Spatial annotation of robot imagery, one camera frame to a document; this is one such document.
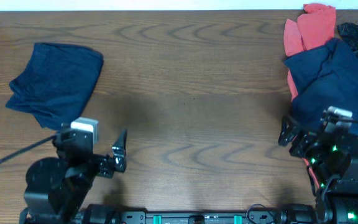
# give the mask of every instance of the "white wall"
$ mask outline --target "white wall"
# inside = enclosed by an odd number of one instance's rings
[[[0,0],[0,11],[302,9],[310,0]],[[358,0],[319,0],[358,9]]]

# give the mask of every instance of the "red cloth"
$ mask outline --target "red cloth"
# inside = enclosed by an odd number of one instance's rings
[[[287,19],[284,28],[285,54],[290,57],[304,50],[324,45],[334,37],[336,10],[323,4],[304,4],[307,14],[302,14],[296,22]],[[288,86],[292,100],[298,96],[291,72],[288,71]]]

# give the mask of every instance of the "navy blue cloth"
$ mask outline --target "navy blue cloth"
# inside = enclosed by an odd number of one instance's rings
[[[6,107],[58,130],[81,115],[102,66],[103,55],[87,47],[36,43],[25,70],[9,84],[14,94]]]
[[[323,110],[330,106],[353,112],[358,120],[358,55],[342,40],[285,60],[299,95],[291,103],[291,115],[301,124],[318,130]],[[350,132],[358,135],[358,124]]]

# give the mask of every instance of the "wooden table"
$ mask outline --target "wooden table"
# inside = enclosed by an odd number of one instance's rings
[[[9,81],[34,42],[104,54],[83,116],[100,121],[94,151],[129,130],[128,167],[98,178],[84,205],[148,210],[240,210],[314,204],[305,165],[277,145],[290,105],[283,64],[286,18],[301,11],[0,12],[0,158],[53,131],[5,108]],[[358,11],[338,11],[338,24]],[[44,144],[0,166],[0,223],[25,207],[25,173],[55,156]]]

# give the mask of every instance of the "green connector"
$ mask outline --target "green connector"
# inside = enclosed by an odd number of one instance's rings
[[[162,217],[161,215],[155,215],[153,217],[153,224],[161,224],[162,223]]]
[[[242,224],[242,216],[241,215],[234,216],[234,224]]]

